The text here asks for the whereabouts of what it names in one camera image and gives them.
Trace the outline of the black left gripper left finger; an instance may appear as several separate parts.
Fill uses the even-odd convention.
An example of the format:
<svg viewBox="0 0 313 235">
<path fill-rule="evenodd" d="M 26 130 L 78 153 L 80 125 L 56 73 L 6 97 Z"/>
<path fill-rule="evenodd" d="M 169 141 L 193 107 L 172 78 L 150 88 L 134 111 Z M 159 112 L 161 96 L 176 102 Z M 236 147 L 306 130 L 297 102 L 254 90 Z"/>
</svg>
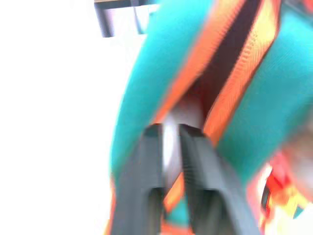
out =
<svg viewBox="0 0 313 235">
<path fill-rule="evenodd" d="M 145 129 L 123 168 L 110 233 L 159 234 L 163 191 L 162 126 L 155 124 Z"/>
</svg>

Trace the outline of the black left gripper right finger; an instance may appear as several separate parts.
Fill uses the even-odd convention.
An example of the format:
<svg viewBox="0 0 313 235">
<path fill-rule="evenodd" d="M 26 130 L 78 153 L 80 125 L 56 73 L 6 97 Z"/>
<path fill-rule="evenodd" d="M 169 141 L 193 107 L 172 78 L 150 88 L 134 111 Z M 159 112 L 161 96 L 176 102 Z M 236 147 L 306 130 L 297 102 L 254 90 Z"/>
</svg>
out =
<svg viewBox="0 0 313 235">
<path fill-rule="evenodd" d="M 195 127 L 179 125 L 184 187 L 196 235 L 258 235 L 245 191 L 230 164 Z"/>
</svg>

